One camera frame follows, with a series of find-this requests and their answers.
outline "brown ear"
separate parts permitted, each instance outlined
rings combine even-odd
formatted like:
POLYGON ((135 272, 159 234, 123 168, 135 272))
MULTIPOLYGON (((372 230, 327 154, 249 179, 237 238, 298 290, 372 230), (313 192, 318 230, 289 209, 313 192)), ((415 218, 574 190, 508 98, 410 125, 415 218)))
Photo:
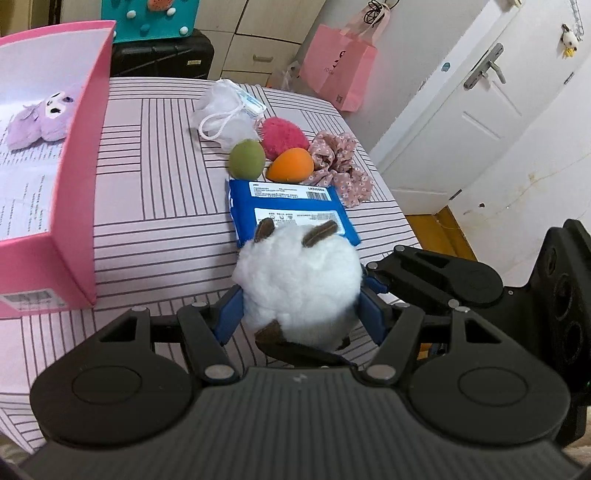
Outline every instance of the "brown ear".
POLYGON ((262 242, 265 238, 269 238, 275 231, 275 224, 272 218, 263 218, 261 223, 256 227, 255 243, 262 242))
POLYGON ((339 226, 336 224, 336 222, 334 220, 329 220, 322 225, 315 226, 312 230, 305 234, 304 238, 301 240, 301 244, 306 248, 313 247, 321 240, 330 237, 333 233, 338 231, 339 226))
POLYGON ((255 333, 255 341, 258 343, 282 343, 285 337, 281 331, 281 325, 277 320, 273 320, 269 325, 255 333))

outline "white label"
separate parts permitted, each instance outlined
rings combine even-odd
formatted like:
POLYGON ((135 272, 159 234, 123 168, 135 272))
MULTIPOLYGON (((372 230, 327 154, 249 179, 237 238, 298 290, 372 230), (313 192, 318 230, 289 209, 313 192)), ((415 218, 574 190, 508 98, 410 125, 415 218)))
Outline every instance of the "white label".
POLYGON ((39 141, 21 150, 6 145, 7 126, 22 109, 0 111, 0 241, 49 230, 53 189, 63 142, 39 141))
POLYGON ((267 106, 262 103, 257 98, 254 98, 250 93, 248 93, 243 88, 240 88, 239 85, 234 83, 231 80, 223 79, 218 80, 218 82, 225 82, 228 86, 230 86, 240 97, 242 101, 243 109, 253 120, 258 120, 260 117, 263 116, 265 110, 267 110, 267 106))
POLYGON ((328 190, 322 187, 256 181, 250 182, 249 187, 253 197, 330 201, 328 190))
POLYGON ((334 220, 339 227, 339 235, 345 233, 343 222, 340 221, 336 210, 325 210, 324 212, 309 212, 306 210, 269 210, 266 208, 255 208, 256 223, 260 223, 265 218, 272 218, 275 225, 283 223, 296 223, 298 225, 318 226, 334 220))
POLYGON ((56 293, 47 288, 45 290, 21 291, 0 295, 0 300, 19 312, 35 310, 51 310, 67 307, 56 293))

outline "white plush toy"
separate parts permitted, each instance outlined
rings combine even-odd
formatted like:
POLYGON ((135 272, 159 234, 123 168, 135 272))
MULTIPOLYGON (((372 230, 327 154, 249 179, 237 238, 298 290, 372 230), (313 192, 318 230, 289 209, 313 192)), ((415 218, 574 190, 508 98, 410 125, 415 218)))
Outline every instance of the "white plush toy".
POLYGON ((564 45, 564 57, 573 57, 579 47, 577 35, 565 24, 562 25, 562 43, 564 45))
POLYGON ((332 352, 355 326, 359 255, 330 220, 320 226, 266 218, 244 245, 232 279, 244 292, 244 317, 257 342, 300 343, 332 352))

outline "teal box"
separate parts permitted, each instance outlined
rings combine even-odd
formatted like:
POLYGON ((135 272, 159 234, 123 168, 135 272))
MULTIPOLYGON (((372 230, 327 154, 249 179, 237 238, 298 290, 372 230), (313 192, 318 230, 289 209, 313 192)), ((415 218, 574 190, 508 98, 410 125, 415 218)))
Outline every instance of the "teal box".
POLYGON ((199 0, 102 0, 100 16, 117 22, 114 43, 180 38, 193 33, 198 7, 199 0))

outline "drawer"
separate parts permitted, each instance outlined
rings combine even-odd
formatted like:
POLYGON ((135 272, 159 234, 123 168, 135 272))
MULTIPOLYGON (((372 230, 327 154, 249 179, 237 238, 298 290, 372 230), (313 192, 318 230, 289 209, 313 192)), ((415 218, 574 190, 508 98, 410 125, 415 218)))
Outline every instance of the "drawer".
POLYGON ((232 41, 233 34, 228 32, 216 32, 201 30, 201 33, 205 35, 211 41, 213 45, 213 62, 209 69, 208 80, 219 80, 222 74, 223 63, 226 60, 228 54, 228 48, 230 48, 230 42, 232 41))
POLYGON ((234 35, 223 69, 272 73, 275 68, 287 67, 299 48, 299 45, 280 40, 234 35))
POLYGON ((230 79, 236 83, 246 83, 247 85, 261 85, 267 84, 269 78, 268 73, 255 73, 255 72, 232 72, 230 70, 224 70, 222 72, 223 79, 230 79))
POLYGON ((234 33, 245 3, 246 0, 201 0, 195 28, 234 33))
POLYGON ((323 4, 324 0, 249 0, 236 33, 302 43, 323 4))

